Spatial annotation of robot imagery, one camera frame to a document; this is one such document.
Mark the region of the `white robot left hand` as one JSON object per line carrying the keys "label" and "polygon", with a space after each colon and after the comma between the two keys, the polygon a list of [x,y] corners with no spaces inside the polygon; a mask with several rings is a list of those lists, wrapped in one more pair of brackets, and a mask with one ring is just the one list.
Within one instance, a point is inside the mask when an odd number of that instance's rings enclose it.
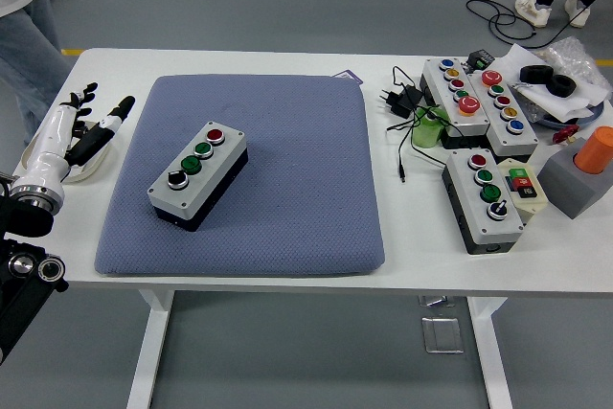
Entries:
{"label": "white robot left hand", "polygon": [[25,189],[53,190],[61,185],[73,166],[84,166],[101,151],[119,131],[132,109],[135,98],[123,98],[105,117],[87,129],[76,143],[74,131],[79,118],[90,113],[85,107],[95,99],[95,82],[79,93],[72,93],[69,100],[60,103],[50,118],[40,128],[26,172],[11,187],[13,194]]}

